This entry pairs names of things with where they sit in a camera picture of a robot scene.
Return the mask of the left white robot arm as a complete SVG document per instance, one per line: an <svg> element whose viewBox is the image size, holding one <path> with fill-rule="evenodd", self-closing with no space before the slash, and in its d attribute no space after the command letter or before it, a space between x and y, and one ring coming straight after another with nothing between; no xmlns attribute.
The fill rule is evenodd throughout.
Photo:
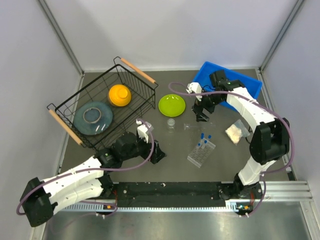
<svg viewBox="0 0 320 240"><path fill-rule="evenodd" d="M156 164L165 156L157 140L125 132L78 166L51 178L29 180L18 208L24 210L31 227L38 227L70 205L99 196L109 198L114 191L109 173L122 171L124 161L141 157Z"/></svg>

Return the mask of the clear glass bottle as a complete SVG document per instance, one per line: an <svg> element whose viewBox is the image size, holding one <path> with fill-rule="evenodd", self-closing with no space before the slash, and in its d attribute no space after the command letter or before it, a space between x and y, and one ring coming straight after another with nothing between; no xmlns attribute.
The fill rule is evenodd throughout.
<svg viewBox="0 0 320 240"><path fill-rule="evenodd" d="M174 133L176 129L176 122L173 118L167 120L167 129L170 133Z"/></svg>

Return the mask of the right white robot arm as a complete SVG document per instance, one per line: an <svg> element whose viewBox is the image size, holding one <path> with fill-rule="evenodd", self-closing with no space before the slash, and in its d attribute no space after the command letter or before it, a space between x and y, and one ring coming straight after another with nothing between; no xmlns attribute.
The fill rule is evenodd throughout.
<svg viewBox="0 0 320 240"><path fill-rule="evenodd" d="M249 160L235 175L232 187L219 190L220 197L224 200L245 198L257 186L262 174L289 152L289 122L260 108L245 85L239 79L229 80L224 70L211 73L209 78L214 94L208 94L198 82L188 84L186 89L189 94L196 94L192 107L196 120L208 121L209 117L203 111L213 113L216 105L227 102L246 120L253 132L249 144Z"/></svg>

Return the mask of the beige sponge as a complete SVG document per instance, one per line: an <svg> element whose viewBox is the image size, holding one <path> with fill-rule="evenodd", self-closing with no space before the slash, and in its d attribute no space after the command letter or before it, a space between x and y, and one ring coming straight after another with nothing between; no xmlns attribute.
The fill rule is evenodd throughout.
<svg viewBox="0 0 320 240"><path fill-rule="evenodd" d="M228 127L225 130L225 133L235 145L239 143L241 138L246 138L250 135L249 130L245 127L244 123L240 119Z"/></svg>

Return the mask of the glass thistle funnel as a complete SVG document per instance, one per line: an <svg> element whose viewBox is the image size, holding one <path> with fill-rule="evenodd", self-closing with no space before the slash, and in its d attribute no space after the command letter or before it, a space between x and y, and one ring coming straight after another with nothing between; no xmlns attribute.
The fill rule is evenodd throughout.
<svg viewBox="0 0 320 240"><path fill-rule="evenodd" d="M183 129L186 130L193 130L193 129L211 129L211 128L215 128L216 125L211 123L211 122L200 122L198 124L191 124L191 123L185 123L183 125Z"/></svg>

